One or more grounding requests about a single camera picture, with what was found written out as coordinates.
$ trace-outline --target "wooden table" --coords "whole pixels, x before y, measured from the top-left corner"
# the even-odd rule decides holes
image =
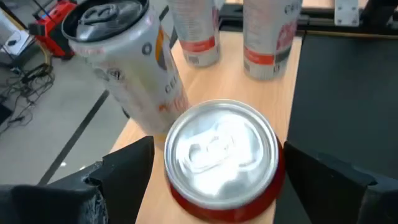
[[[330,0],[304,0],[304,7],[332,7]],[[214,66],[196,69],[185,62],[180,44],[172,53],[191,105],[217,98],[229,98],[247,103],[260,111],[284,142],[289,127],[290,110],[299,65],[302,40],[295,37],[286,73],[272,81],[258,81],[243,72],[243,35],[221,32],[221,60]],[[111,152],[145,136],[137,124],[129,120]],[[272,223],[275,202],[255,223]],[[163,150],[155,153],[152,176],[137,218],[138,224],[204,223],[185,213],[173,200],[164,176]]]

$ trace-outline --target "red machine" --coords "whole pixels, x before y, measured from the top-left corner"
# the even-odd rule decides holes
[[[69,47],[68,40],[62,35],[62,21],[65,16],[72,11],[77,2],[75,0],[57,0],[56,4],[50,9],[45,8],[53,2],[50,0],[41,6],[37,1],[39,10],[33,13],[36,19],[35,23],[29,24],[29,34],[35,35],[36,39],[43,43],[54,57],[60,57],[69,60],[74,53]]]

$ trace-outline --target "can top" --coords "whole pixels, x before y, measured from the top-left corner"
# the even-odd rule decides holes
[[[278,164],[268,120],[234,100],[196,105],[174,122],[165,143],[173,187],[203,208],[241,207],[263,193]]]
[[[76,42],[105,40],[133,26],[148,7],[149,0],[87,0],[65,18],[62,33]]]

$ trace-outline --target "soda can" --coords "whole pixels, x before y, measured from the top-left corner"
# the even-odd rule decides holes
[[[256,218],[284,181],[282,146],[268,120],[233,100],[207,101],[181,115],[164,159],[174,199],[208,222]]]
[[[196,67],[220,58],[218,9],[214,0],[168,0],[185,60]]]
[[[188,101],[149,1],[85,1],[65,18],[62,31],[127,114],[147,134],[165,138]]]
[[[285,73],[302,0],[244,0],[244,71],[269,80]]]

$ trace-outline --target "gray floor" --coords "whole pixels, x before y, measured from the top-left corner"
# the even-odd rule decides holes
[[[12,11],[23,23],[32,22],[31,14],[36,9],[34,3],[15,2],[19,7]],[[224,0],[216,2],[221,7]],[[152,0],[151,3],[159,13],[167,5],[166,0]],[[165,16],[162,25],[171,35],[171,13]],[[43,56],[37,54],[27,67],[42,61]],[[0,184],[37,184],[104,90],[91,68],[78,57],[68,62],[55,58],[53,66],[54,86],[32,108],[33,120],[27,126],[11,128],[0,136]],[[0,82],[10,76],[8,71],[0,70]],[[112,148],[126,122],[120,106],[109,96],[51,182],[101,160]]]

